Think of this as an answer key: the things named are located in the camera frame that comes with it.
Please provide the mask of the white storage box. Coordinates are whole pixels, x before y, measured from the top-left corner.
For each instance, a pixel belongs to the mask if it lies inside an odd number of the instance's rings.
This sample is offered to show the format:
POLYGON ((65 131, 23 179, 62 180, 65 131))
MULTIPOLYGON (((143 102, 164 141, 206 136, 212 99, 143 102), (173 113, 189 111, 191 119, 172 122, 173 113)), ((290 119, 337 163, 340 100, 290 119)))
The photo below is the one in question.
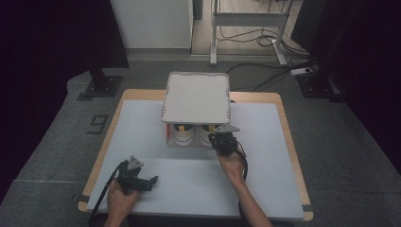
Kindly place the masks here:
POLYGON ((161 120, 166 123, 166 142, 171 147, 209 148, 201 144, 201 126, 231 122, 229 76, 224 73, 172 72, 168 76, 161 120), (174 124, 193 126, 193 141, 178 146, 174 124))

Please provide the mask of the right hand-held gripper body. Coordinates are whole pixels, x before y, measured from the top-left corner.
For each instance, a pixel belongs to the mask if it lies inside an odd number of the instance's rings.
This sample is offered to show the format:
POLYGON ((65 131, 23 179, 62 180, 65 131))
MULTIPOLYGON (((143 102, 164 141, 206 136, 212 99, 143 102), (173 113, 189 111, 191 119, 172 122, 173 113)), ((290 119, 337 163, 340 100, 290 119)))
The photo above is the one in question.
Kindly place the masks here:
POLYGON ((209 142, 220 155, 231 155, 238 146, 236 138, 233 136, 239 128, 230 124, 222 124, 208 135, 209 142))

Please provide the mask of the person's left hand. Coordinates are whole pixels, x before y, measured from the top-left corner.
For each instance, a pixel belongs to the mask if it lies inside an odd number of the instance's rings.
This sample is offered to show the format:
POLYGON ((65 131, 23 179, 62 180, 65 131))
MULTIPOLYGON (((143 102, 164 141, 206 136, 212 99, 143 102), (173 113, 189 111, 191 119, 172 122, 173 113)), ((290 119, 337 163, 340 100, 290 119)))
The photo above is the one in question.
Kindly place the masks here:
POLYGON ((125 195, 117 180, 110 184, 108 192, 108 218, 113 221, 122 221, 131 212, 132 207, 140 196, 139 191, 133 191, 130 195, 125 195))

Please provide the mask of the white table mat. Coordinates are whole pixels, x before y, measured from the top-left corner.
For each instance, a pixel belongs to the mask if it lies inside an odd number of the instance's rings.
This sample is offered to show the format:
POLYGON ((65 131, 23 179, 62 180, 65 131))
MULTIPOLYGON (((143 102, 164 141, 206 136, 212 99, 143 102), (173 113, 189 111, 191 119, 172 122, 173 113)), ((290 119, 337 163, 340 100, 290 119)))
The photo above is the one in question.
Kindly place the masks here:
MULTIPOLYGON (((247 186, 269 218, 301 219, 304 210, 288 155, 277 108, 273 104, 234 103, 232 123, 249 165, 247 186)), ((115 168, 135 157, 139 176, 156 177, 153 189, 134 205, 133 213, 192 217, 238 217, 237 196, 222 172, 215 151, 205 147, 171 147, 166 142, 162 104, 126 100, 107 149, 88 209, 104 212, 99 197, 115 168)))

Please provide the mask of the dark curtain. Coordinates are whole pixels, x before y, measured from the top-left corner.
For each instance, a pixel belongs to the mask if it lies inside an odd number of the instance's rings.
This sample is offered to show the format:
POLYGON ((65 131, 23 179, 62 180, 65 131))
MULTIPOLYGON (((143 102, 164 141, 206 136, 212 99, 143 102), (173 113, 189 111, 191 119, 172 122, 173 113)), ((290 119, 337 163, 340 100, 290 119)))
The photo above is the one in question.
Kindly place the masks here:
POLYGON ((304 0, 291 39, 401 174, 401 0, 304 0))
POLYGON ((67 95, 128 60, 111 0, 0 0, 0 202, 67 95))

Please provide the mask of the wooden table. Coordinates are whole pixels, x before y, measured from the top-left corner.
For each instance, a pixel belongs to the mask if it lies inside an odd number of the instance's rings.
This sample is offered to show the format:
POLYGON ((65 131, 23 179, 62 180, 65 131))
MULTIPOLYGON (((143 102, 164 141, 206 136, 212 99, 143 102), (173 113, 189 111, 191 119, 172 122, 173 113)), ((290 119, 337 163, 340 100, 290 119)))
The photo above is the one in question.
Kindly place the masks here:
MULTIPOLYGON (((92 168, 91 174, 86 182, 86 185, 81 195, 90 196, 90 194, 93 191, 95 182, 99 175, 101 165, 107 153, 107 149, 111 143, 113 133, 117 125, 119 115, 121 113, 123 102, 125 100, 163 100, 164 98, 165 98, 164 90, 127 89, 123 92, 122 97, 120 98, 118 106, 113 115, 110 127, 108 128, 102 146, 96 157, 96 161, 92 168)), ((287 143, 289 160, 291 161, 295 181, 297 183, 298 191, 301 197, 301 203, 302 205, 309 205, 309 204, 311 205, 305 185, 303 172, 299 164, 296 148, 294 147, 286 112, 281 97, 276 93, 231 92, 231 99, 233 99, 236 103, 273 103, 276 105, 284 137, 287 143)), ((81 212, 88 212, 87 203, 88 202, 78 201, 78 210, 81 212)), ((304 212, 304 218, 301 219, 301 222, 311 221, 313 218, 314 218, 313 212, 304 212)))

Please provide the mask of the white cabinet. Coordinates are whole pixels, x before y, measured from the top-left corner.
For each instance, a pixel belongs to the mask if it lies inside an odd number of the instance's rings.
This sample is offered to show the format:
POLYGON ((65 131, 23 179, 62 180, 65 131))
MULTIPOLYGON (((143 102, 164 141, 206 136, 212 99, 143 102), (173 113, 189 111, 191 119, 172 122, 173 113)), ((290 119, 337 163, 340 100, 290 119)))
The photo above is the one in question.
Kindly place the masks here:
POLYGON ((115 19, 128 49, 189 49, 192 0, 111 0, 115 19))

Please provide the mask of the person's right hand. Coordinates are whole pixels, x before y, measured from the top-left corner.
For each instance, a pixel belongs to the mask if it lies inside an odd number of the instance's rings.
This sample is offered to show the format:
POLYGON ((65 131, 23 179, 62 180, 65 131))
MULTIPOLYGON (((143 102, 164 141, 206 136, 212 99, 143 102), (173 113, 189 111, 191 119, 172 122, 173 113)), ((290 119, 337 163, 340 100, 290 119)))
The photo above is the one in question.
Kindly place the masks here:
POLYGON ((223 172, 232 184, 243 183, 244 165, 242 159, 238 154, 231 154, 230 156, 223 156, 216 152, 218 161, 223 172))

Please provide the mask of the navy and cream sneaker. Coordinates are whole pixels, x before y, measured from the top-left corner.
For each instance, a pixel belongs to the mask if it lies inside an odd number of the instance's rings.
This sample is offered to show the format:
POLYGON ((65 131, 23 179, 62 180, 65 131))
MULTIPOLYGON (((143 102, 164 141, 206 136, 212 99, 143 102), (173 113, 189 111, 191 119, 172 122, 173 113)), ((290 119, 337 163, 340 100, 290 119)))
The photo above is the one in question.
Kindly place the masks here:
POLYGON ((205 147, 212 147, 209 135, 218 127, 216 124, 202 125, 200 127, 200 142, 205 147))
POLYGON ((189 124, 174 124, 174 141, 178 146, 189 146, 193 141, 193 126, 189 124))

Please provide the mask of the white desk frame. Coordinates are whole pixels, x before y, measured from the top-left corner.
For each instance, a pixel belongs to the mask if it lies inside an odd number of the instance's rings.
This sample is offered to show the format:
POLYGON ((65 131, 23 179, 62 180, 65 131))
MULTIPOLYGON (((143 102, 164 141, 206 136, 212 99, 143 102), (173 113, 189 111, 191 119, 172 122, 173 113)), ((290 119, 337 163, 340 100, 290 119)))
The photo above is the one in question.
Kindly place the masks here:
POLYGON ((218 62, 217 52, 217 29, 219 26, 267 26, 277 27, 277 35, 272 40, 277 60, 281 66, 287 66, 286 58, 281 48, 283 34, 288 22, 288 17, 294 0, 286 0, 288 3, 282 12, 266 13, 242 13, 242 12, 219 12, 219 0, 212 0, 212 39, 210 44, 210 64, 218 62))

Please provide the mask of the black stand base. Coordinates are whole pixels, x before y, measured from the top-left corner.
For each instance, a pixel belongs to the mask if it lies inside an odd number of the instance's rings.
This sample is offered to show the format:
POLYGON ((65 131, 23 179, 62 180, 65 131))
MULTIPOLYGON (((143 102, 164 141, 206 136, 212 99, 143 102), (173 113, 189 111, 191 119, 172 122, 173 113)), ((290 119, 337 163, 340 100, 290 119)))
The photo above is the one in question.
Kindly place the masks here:
POLYGON ((297 76, 299 87, 304 98, 326 98, 331 102, 342 103, 345 96, 332 77, 297 76))
POLYGON ((120 83, 123 80, 122 76, 106 76, 101 68, 92 68, 89 70, 92 78, 85 92, 84 97, 114 97, 120 83))

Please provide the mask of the white power strip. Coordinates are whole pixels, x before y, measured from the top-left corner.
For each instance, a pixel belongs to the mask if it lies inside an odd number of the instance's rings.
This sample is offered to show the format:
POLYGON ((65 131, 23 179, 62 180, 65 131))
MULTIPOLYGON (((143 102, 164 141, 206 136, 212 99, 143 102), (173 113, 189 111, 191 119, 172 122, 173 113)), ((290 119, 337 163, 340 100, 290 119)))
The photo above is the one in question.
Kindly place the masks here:
POLYGON ((311 72, 312 72, 312 69, 310 67, 298 68, 298 69, 290 70, 290 74, 292 76, 299 76, 299 75, 308 74, 308 73, 311 73, 311 72))

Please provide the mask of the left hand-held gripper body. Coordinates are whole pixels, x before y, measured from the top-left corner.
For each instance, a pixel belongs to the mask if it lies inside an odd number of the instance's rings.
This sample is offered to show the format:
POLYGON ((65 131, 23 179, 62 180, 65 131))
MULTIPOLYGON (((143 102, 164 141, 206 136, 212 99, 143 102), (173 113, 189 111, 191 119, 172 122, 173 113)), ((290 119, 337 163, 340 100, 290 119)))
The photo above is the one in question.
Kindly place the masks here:
POLYGON ((144 191, 145 187, 138 178, 139 172, 144 164, 133 155, 129 160, 123 161, 118 169, 117 182, 125 195, 130 195, 133 191, 144 191))

